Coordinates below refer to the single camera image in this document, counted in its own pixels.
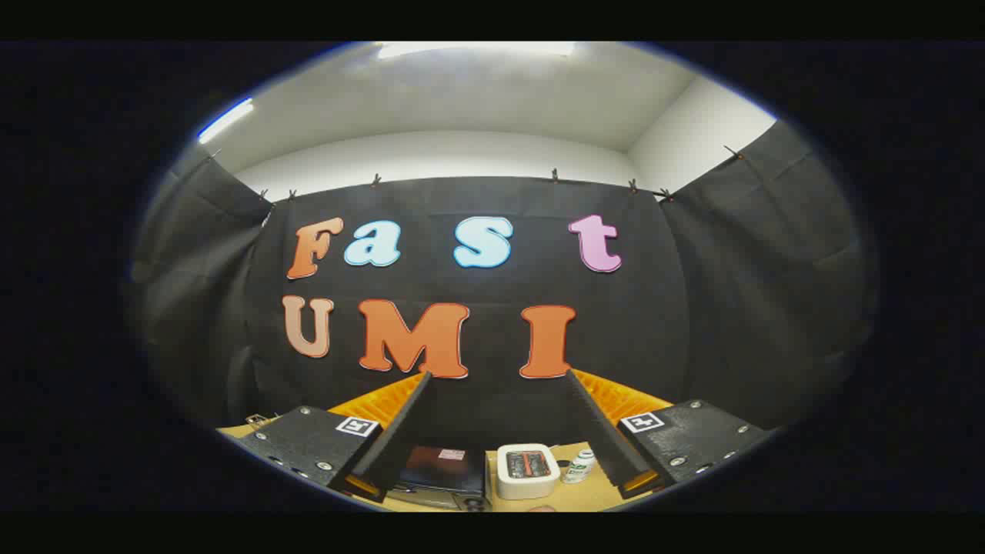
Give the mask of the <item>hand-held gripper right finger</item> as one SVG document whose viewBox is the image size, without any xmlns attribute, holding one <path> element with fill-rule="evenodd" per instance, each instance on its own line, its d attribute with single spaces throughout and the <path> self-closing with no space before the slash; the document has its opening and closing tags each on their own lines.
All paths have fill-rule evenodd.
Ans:
<svg viewBox="0 0 985 554">
<path fill-rule="evenodd" d="M 692 481 L 773 437 L 703 399 L 671 403 L 578 369 L 566 384 L 578 438 L 625 500 Z"/>
</svg>

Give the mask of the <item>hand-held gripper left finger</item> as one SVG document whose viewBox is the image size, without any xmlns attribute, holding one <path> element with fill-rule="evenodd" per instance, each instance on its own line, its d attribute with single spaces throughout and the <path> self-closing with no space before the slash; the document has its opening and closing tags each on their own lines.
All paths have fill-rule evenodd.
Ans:
<svg viewBox="0 0 985 554">
<path fill-rule="evenodd" d="M 358 415 L 301 405 L 280 416 L 254 415 L 219 432 L 250 456 L 333 495 L 382 502 L 399 480 L 416 444 L 419 404 L 432 392 L 425 374 L 397 382 L 387 393 L 395 407 L 383 415 Z"/>
</svg>

